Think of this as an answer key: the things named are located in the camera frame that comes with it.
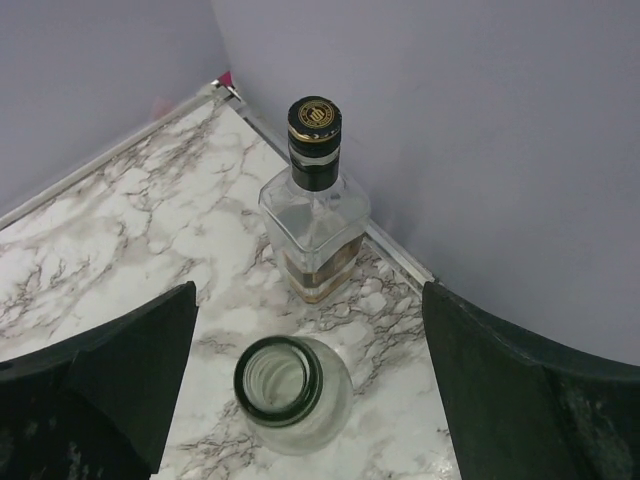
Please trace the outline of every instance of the clear bottle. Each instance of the clear bottle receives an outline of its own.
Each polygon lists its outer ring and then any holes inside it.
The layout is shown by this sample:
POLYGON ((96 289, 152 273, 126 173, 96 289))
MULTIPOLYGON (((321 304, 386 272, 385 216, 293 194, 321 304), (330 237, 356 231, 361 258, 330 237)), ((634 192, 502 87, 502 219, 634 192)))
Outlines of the clear bottle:
POLYGON ((331 348, 306 337, 258 340, 241 355, 234 390, 260 442, 284 455, 312 453, 344 428, 353 386, 331 348))
POLYGON ((369 199, 339 171, 342 115, 322 97, 289 109, 291 166, 260 191, 269 240, 283 275, 308 303, 347 280, 369 222, 369 199))

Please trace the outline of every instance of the gray panel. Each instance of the gray panel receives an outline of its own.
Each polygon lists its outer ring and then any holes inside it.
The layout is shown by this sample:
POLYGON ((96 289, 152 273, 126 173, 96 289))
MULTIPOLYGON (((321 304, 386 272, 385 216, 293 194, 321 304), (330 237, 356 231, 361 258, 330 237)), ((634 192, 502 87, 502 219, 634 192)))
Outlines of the gray panel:
POLYGON ((297 98, 338 103, 374 219, 453 291, 640 364, 640 2, 214 10, 241 93, 281 133, 297 98))
POLYGON ((226 70, 208 0, 0 2, 0 215, 226 70))

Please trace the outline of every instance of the marble table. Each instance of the marble table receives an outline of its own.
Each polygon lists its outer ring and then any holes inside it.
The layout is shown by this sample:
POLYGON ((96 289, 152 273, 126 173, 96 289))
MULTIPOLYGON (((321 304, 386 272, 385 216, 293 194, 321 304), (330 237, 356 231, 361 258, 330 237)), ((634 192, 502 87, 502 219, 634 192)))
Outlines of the marble table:
POLYGON ((212 100, 0 231, 0 360, 193 280, 200 312, 156 480, 459 479, 416 282, 368 240, 346 288, 302 302, 275 267, 257 205, 284 166, 212 100), (259 446, 234 401, 236 360, 271 334, 324 341, 352 375, 349 423, 316 454, 259 446))

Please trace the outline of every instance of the jar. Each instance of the jar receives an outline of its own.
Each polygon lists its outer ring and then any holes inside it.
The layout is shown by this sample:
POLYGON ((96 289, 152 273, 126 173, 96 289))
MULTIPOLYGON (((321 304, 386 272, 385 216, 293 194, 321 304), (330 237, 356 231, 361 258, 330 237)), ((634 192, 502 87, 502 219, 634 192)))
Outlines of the jar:
POLYGON ((268 449, 304 455, 344 428, 353 402, 351 377, 327 345, 307 337, 258 340, 241 355, 234 390, 253 434, 268 449))

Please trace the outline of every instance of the jar rim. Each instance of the jar rim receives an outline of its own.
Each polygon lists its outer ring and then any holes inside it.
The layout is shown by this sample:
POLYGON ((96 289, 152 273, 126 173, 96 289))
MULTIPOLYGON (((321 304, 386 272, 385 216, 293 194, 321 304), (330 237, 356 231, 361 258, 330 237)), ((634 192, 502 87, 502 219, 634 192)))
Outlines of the jar rim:
POLYGON ((322 366, 315 352, 304 341, 295 337, 274 335, 251 344, 240 356, 233 375, 233 388, 240 408, 255 423, 271 428, 282 428, 300 422, 316 407, 322 393, 322 366), (299 357, 303 382, 296 398, 276 411, 267 411, 249 399, 245 389, 247 368, 261 351, 274 346, 287 346, 299 357))

